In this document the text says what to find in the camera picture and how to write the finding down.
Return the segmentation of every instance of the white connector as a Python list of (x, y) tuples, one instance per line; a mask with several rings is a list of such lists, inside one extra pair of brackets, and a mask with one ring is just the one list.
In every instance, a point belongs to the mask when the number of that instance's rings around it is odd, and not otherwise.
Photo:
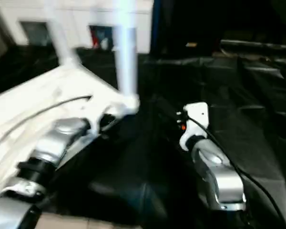
[[(184, 106), (184, 110), (190, 118), (198, 121), (203, 127), (207, 128), (209, 126), (209, 113), (208, 104), (205, 102), (199, 102), (194, 104), (187, 104)], [(187, 140), (193, 135), (207, 137), (207, 133), (200, 128), (192, 120), (186, 121), (186, 131), (181, 136), (179, 144), (184, 151), (189, 151), (186, 147)]]

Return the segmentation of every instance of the white wall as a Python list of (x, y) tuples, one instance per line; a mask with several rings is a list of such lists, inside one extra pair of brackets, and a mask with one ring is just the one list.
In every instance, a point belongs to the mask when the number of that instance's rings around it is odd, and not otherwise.
[[(28, 44), (19, 21), (46, 21), (43, 0), (0, 0), (0, 14), (15, 42)], [(56, 0), (55, 8), (61, 19), (70, 47), (92, 47), (89, 25), (114, 26), (115, 0)], [(136, 0), (137, 51), (150, 49), (153, 0)]]

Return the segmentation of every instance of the black cable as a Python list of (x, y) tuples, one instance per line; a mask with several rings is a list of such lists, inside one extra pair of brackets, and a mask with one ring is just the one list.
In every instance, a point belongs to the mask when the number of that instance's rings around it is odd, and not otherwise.
[(269, 194), (269, 192), (261, 184), (259, 184), (251, 175), (249, 175), (245, 171), (241, 170), (239, 167), (237, 167), (232, 162), (232, 160), (229, 158), (229, 156), (225, 153), (224, 148), (220, 145), (218, 140), (215, 138), (215, 136), (208, 129), (206, 129), (202, 124), (200, 124), (195, 119), (193, 119), (193, 118), (191, 118), (189, 116), (187, 116), (187, 118), (190, 119), (191, 121), (193, 121), (194, 123), (196, 123), (200, 128), (202, 128), (210, 136), (210, 139), (222, 150), (222, 152), (229, 159), (230, 164), (235, 168), (235, 170), (236, 170), (236, 172), (238, 174), (242, 174), (243, 176), (247, 177), (247, 179), (249, 179), (252, 183), (254, 183), (258, 188), (260, 188), (265, 193), (265, 195), (268, 197), (268, 199), (270, 200), (271, 204), (273, 205), (274, 209), (276, 210), (277, 215), (279, 216), (279, 218), (282, 220), (282, 223), (286, 227), (286, 222), (284, 220), (283, 214), (281, 213), (279, 207), (277, 206), (275, 200), (272, 198), (272, 196)]
[(80, 99), (87, 99), (89, 100), (92, 96), (91, 95), (85, 95), (85, 96), (79, 96), (79, 97), (75, 97), (75, 98), (72, 98), (72, 99), (67, 99), (67, 100), (64, 100), (64, 101), (61, 101), (57, 104), (54, 104), (54, 105), (51, 105), (51, 106), (48, 106), (26, 118), (24, 118), (23, 120), (21, 120), (20, 122), (18, 122), (16, 125), (14, 125), (11, 129), (9, 129), (7, 132), (5, 132), (5, 134), (0, 138), (0, 145), (2, 144), (3, 141), (5, 141), (5, 139), (11, 134), (11, 132), (13, 132), (14, 130), (18, 129), (21, 125), (23, 125), (24, 123), (26, 123), (27, 121), (37, 117), (38, 115), (46, 112), (46, 111), (49, 111), (55, 107), (58, 107), (58, 106), (61, 106), (63, 104), (66, 104), (66, 103), (69, 103), (69, 102), (72, 102), (72, 101), (75, 101), (75, 100), (80, 100)]

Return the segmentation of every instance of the silver joint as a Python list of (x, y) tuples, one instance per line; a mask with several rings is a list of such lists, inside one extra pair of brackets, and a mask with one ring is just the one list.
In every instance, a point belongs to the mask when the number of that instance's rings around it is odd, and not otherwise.
[(31, 157), (51, 162), (58, 167), (69, 147), (85, 135), (89, 128), (88, 122), (81, 118), (60, 119), (38, 141)]
[(0, 229), (18, 229), (32, 204), (8, 197), (0, 198)]
[(202, 178), (198, 184), (199, 197), (211, 210), (245, 210), (243, 182), (214, 142), (198, 141), (192, 150), (192, 159)]

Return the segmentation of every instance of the white pole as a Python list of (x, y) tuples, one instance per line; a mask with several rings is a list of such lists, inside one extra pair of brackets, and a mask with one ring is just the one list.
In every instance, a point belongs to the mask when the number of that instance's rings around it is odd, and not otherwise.
[(120, 92), (137, 99), (137, 52), (135, 30), (135, 0), (117, 0), (114, 45), (117, 79)]
[(54, 9), (54, 4), (55, 0), (44, 0), (43, 9), (47, 18), (47, 28), (58, 56), (59, 63), (60, 65), (77, 64), (80, 60), (68, 46), (60, 18), (57, 16), (57, 12)]

